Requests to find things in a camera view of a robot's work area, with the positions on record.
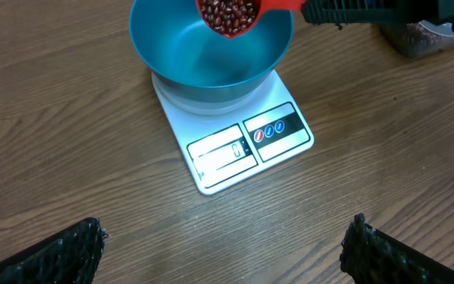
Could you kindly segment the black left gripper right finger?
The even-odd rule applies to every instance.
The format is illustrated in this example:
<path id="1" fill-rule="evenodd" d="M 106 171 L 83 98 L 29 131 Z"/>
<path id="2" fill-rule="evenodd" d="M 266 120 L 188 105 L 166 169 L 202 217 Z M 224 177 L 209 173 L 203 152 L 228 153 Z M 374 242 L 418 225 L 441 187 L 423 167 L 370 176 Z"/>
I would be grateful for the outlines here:
<path id="1" fill-rule="evenodd" d="M 454 270 L 365 222 L 358 214 L 341 242 L 340 269 L 356 284 L 454 284 Z"/>

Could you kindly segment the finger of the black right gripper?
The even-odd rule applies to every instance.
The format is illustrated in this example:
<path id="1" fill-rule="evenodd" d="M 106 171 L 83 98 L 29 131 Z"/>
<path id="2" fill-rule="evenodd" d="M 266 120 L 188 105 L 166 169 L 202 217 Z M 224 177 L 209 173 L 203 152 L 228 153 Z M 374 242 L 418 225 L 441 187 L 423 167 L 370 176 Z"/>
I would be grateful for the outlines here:
<path id="1" fill-rule="evenodd" d="M 301 12 L 309 24 L 440 24 L 436 9 L 417 0 L 307 0 Z"/>

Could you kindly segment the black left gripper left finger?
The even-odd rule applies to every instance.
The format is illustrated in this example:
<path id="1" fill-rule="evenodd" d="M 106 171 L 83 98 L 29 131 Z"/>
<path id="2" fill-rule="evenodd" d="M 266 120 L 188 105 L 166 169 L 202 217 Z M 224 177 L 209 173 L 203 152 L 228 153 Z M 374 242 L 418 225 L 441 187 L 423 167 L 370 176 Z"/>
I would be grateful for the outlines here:
<path id="1" fill-rule="evenodd" d="M 91 284 L 108 233 L 97 218 L 85 218 L 0 261 L 0 284 Z"/>

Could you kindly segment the red scoop blue handle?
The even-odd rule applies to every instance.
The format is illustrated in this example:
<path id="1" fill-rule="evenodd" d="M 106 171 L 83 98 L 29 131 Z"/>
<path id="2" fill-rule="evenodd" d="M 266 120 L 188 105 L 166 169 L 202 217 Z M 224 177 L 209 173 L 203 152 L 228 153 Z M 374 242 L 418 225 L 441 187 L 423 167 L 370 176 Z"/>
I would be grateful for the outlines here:
<path id="1" fill-rule="evenodd" d="M 197 1 L 196 3 L 196 8 L 199 12 L 198 4 Z M 302 9 L 303 4 L 305 3 L 304 0 L 255 0 L 260 7 L 259 10 L 259 15 L 257 16 L 255 23 L 246 31 L 240 33 L 237 36 L 241 36 L 245 34 L 246 32 L 250 31 L 257 23 L 258 21 L 262 18 L 262 15 L 266 12 L 269 12 L 271 10 L 287 10 L 287 11 L 300 11 Z M 225 36 L 228 39 L 233 39 L 237 36 Z"/>

